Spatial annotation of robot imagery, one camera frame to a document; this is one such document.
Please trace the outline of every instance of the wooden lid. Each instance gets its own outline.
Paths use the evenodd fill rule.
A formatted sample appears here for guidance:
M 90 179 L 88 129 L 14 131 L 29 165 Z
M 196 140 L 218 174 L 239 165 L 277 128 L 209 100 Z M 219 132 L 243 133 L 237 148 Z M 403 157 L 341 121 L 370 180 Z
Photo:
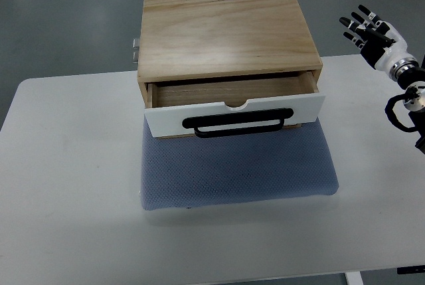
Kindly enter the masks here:
M 144 0 L 139 82 L 320 68 L 297 0 Z

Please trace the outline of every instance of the gray floor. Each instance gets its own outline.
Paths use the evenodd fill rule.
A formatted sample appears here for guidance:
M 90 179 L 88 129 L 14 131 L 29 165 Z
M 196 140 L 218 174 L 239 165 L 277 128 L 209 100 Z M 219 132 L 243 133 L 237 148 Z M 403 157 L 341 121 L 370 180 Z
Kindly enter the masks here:
M 425 0 L 298 1 L 321 56 L 358 53 L 342 37 L 338 18 L 362 3 L 390 21 L 409 51 L 423 58 Z M 25 79 L 135 70 L 131 42 L 139 35 L 142 5 L 143 0 L 0 0 L 0 126 Z M 395 270 L 364 272 L 363 278 L 366 285 L 425 284 L 423 274 L 397 276 Z M 338 274 L 256 284 L 345 281 Z

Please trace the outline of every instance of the wooden box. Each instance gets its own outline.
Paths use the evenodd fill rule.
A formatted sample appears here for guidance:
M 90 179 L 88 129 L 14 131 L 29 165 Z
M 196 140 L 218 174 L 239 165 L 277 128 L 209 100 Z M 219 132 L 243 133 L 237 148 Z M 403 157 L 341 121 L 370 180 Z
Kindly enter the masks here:
M 137 77 L 154 137 L 280 108 L 294 110 L 285 125 L 314 122 L 321 67 L 297 0 L 144 0 Z

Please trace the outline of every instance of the metal hinge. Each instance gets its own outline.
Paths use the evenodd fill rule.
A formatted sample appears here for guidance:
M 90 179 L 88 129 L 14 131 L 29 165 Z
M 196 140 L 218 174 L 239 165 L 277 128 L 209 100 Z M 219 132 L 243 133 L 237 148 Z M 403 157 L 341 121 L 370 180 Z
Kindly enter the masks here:
M 133 39 L 133 63 L 139 62 L 139 49 L 140 49 L 140 38 Z

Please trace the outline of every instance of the wood grain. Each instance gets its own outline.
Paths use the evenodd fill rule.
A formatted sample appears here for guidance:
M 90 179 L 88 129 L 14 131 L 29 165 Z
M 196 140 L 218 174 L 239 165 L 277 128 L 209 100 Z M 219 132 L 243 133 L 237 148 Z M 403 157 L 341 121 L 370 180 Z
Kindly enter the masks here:
M 139 82 L 315 70 L 297 0 L 145 0 Z
M 280 78 L 245 79 L 221 82 L 149 84 L 150 108 L 225 102 L 229 107 L 239 107 L 254 98 L 289 96 L 318 92 L 310 71 L 298 72 Z

